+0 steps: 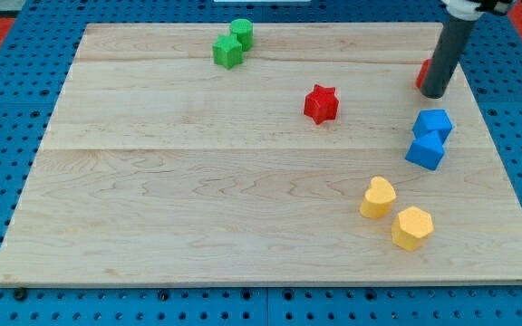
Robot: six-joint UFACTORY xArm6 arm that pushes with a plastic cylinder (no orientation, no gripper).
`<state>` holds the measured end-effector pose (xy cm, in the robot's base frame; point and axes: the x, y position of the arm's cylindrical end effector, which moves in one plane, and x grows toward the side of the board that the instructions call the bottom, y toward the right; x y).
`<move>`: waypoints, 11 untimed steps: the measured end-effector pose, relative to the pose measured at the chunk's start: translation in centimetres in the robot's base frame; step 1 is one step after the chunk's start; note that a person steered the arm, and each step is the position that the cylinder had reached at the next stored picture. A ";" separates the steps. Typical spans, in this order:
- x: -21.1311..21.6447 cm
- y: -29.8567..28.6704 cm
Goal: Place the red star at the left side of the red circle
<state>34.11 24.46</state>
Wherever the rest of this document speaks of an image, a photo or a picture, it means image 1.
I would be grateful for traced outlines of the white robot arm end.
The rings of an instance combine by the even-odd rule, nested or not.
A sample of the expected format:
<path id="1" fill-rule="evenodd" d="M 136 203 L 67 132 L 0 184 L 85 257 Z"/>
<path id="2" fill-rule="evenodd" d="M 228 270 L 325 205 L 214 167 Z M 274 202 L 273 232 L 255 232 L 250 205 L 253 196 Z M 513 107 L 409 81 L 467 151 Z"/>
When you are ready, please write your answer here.
<path id="1" fill-rule="evenodd" d="M 460 20 L 477 21 L 484 13 L 507 15 L 517 0 L 440 0 L 447 12 Z"/>

